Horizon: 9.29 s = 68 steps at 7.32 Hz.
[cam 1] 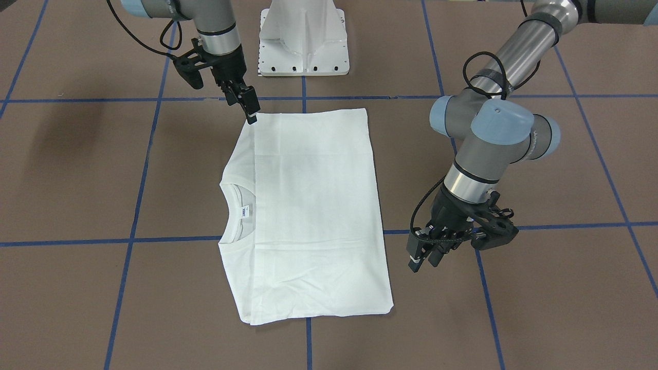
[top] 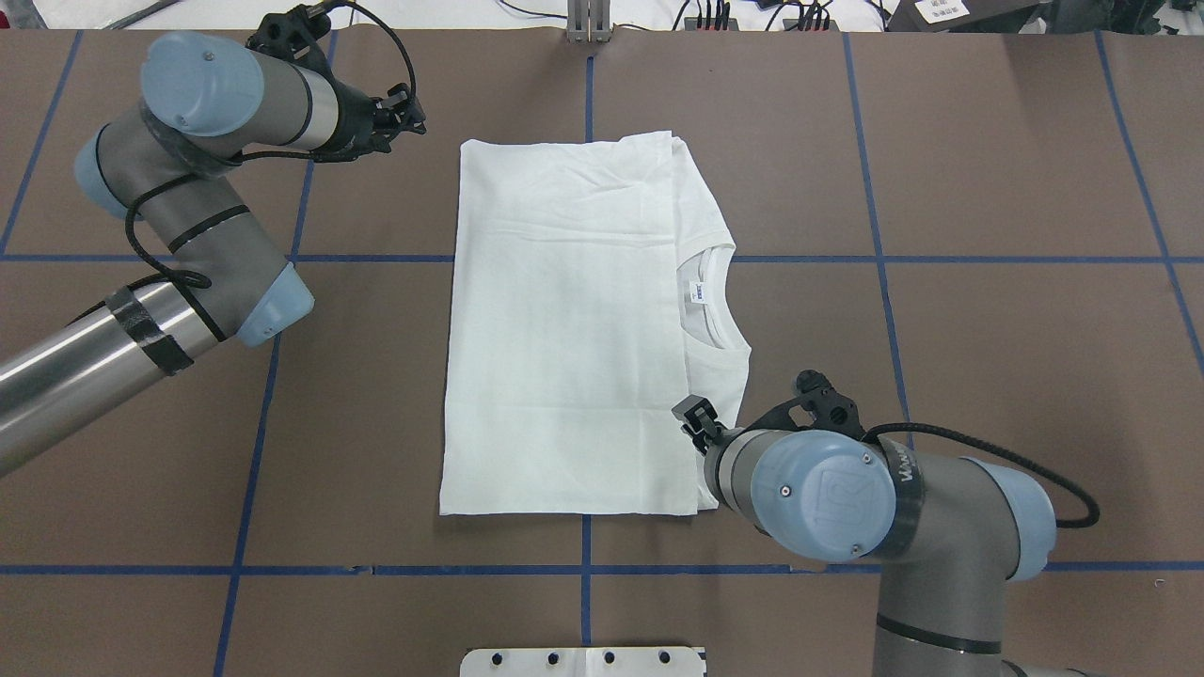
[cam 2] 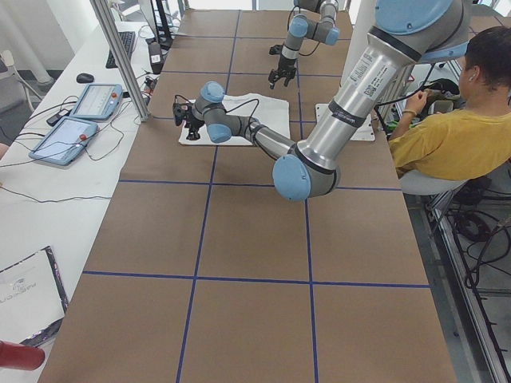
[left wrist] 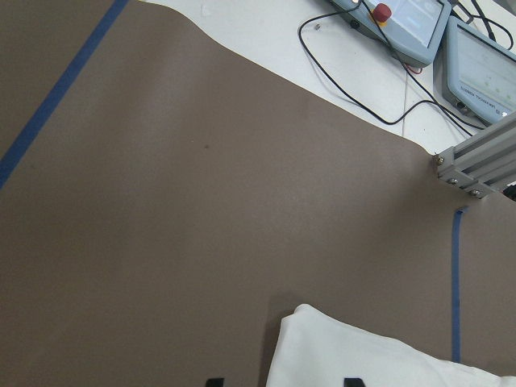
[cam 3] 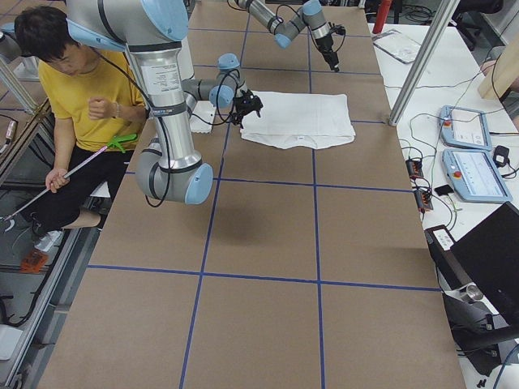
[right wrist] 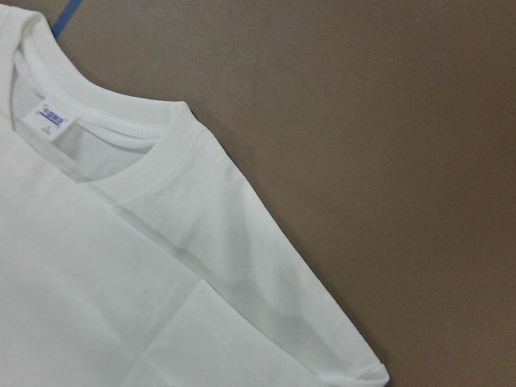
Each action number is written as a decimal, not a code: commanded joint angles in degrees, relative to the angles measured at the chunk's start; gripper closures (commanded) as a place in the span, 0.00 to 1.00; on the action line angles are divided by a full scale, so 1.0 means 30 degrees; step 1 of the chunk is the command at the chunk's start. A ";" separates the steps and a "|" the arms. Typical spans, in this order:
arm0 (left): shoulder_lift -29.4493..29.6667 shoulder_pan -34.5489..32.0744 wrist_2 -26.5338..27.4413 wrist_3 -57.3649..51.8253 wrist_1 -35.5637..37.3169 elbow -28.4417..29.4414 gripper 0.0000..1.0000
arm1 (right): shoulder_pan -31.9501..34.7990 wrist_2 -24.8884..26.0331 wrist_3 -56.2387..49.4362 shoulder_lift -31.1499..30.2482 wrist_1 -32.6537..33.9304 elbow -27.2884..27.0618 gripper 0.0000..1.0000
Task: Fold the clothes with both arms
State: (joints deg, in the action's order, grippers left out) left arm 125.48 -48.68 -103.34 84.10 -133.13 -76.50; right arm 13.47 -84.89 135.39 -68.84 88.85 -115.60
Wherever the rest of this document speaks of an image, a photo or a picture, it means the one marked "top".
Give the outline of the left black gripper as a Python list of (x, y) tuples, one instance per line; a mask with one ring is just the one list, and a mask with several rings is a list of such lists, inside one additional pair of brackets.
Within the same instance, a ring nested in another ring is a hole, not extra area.
[(356, 159), (390, 153), (400, 134), (426, 134), (426, 116), (408, 111), (413, 100), (408, 83), (397, 83), (386, 96), (374, 98), (352, 86), (335, 83), (337, 123), (325, 142), (325, 154)]

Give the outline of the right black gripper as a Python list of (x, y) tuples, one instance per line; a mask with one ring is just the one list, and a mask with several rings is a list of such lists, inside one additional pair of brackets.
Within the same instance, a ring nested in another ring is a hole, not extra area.
[(706, 490), (722, 507), (744, 512), (744, 507), (740, 506), (740, 494), (746, 493), (748, 481), (739, 479), (738, 476), (740, 455), (752, 442), (752, 432), (725, 430), (720, 436), (718, 411), (706, 396), (687, 395), (675, 404), (672, 412), (689, 441), (697, 449), (706, 449), (702, 463)]

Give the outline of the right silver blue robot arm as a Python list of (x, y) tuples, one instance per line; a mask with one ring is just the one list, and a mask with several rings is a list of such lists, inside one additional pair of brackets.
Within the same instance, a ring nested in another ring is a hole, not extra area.
[(944, 426), (864, 428), (830, 385), (731, 428), (675, 405), (722, 507), (797, 557), (878, 564), (874, 676), (1039, 676), (1007, 659), (1007, 585), (1035, 578), (1062, 528), (1100, 522), (1074, 479)]

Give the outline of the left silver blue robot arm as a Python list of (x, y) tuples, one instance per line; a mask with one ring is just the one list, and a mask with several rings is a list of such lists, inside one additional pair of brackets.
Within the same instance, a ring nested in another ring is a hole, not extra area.
[(223, 341), (262, 345), (314, 308), (229, 173), (260, 159), (353, 161), (425, 133), (417, 73), (370, 96), (336, 77), (319, 34), (272, 14), (244, 43), (172, 31), (150, 45), (138, 104), (73, 160), (150, 273), (2, 364), (4, 475)]

